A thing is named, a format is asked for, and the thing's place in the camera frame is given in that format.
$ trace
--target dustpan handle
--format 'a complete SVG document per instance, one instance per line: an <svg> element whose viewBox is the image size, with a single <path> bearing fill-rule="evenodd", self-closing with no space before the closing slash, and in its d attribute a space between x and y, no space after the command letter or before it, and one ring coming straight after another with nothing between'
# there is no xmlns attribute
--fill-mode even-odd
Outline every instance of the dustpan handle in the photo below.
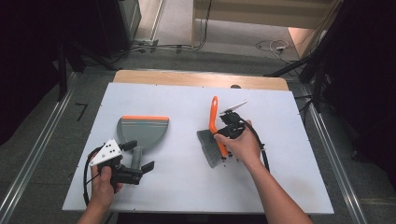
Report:
<svg viewBox="0 0 396 224"><path fill-rule="evenodd" d="M132 157L131 169L140 169L140 159L142 158L142 147L135 147L134 148L134 155Z"/></svg>

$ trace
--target gray carpet floor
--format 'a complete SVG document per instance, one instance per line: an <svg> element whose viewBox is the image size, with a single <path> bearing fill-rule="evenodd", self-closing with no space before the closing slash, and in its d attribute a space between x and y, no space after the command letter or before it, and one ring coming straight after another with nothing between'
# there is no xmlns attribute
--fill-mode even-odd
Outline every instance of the gray carpet floor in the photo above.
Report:
<svg viewBox="0 0 396 224"><path fill-rule="evenodd" d="M53 133L42 158L24 193L18 202L9 223L75 223L79 212L64 212L64 198L76 170L81 152L88 139L96 113L108 82L113 80L115 71L88 62L84 74L78 74L74 93ZM202 71L233 73L246 76L270 74L285 66L277 59L217 54L199 51L174 51L157 49L154 53L133 52L122 57L117 63L124 69L161 69L179 71ZM284 77L295 96L303 95L302 84L291 75ZM7 188L15 178L27 158L35 140L40 135L53 107L56 104L58 88L55 87L26 118L14 136L0 146L0 199L3 201ZM87 104L82 115L81 106ZM301 108L305 100L296 100ZM349 178L360 199L391 199L395 192L383 171L371 163L353 161L350 158L352 147L341 119L323 106L323 117L331 137L336 144L339 156L346 167ZM310 139L329 192L334 215L312 216L316 223L352 223L346 203L324 152L315 124L309 113L306 116L306 131ZM370 223L396 223L395 204L363 203L363 210ZM114 216L110 223L115 223Z"/></svg>

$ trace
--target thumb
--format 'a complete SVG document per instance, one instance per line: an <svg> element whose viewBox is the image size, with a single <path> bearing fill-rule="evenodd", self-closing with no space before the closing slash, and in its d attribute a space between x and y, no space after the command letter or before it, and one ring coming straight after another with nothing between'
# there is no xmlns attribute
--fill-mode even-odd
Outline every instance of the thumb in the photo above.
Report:
<svg viewBox="0 0 396 224"><path fill-rule="evenodd" d="M105 166L102 168L102 173L100 174L101 181L108 182L111 179L111 168Z"/></svg>
<svg viewBox="0 0 396 224"><path fill-rule="evenodd" d="M226 136L219 134L219 133L215 133L214 137L217 141L221 142L223 145L226 145L226 146L231 141L231 139L229 139Z"/></svg>

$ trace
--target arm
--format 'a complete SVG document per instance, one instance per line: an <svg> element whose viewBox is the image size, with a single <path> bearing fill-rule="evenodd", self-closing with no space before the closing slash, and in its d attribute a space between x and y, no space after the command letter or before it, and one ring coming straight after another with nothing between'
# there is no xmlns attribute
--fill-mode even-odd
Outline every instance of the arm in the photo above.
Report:
<svg viewBox="0 0 396 224"><path fill-rule="evenodd" d="M226 145L247 167L259 192L268 223L312 223L265 169L260 161L257 140L249 128L246 128L236 139L228 139L221 134L215 134L215 138Z"/></svg>
<svg viewBox="0 0 396 224"><path fill-rule="evenodd" d="M97 166L91 168L92 177L98 175ZM113 202L114 189L110 184L111 168L105 166L99 176L92 180L92 197L87 209L82 214L78 224L101 223L108 208ZM122 184L119 184L116 192L120 191Z"/></svg>

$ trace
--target person's right hand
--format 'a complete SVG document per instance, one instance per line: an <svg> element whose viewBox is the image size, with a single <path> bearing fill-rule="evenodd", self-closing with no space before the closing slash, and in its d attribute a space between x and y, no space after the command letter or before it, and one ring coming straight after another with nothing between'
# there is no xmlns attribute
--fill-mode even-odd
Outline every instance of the person's right hand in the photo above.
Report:
<svg viewBox="0 0 396 224"><path fill-rule="evenodd" d="M228 147L235 157L245 165L260 161L259 143L248 127L235 139L227 138L219 133L215 134L215 139Z"/></svg>

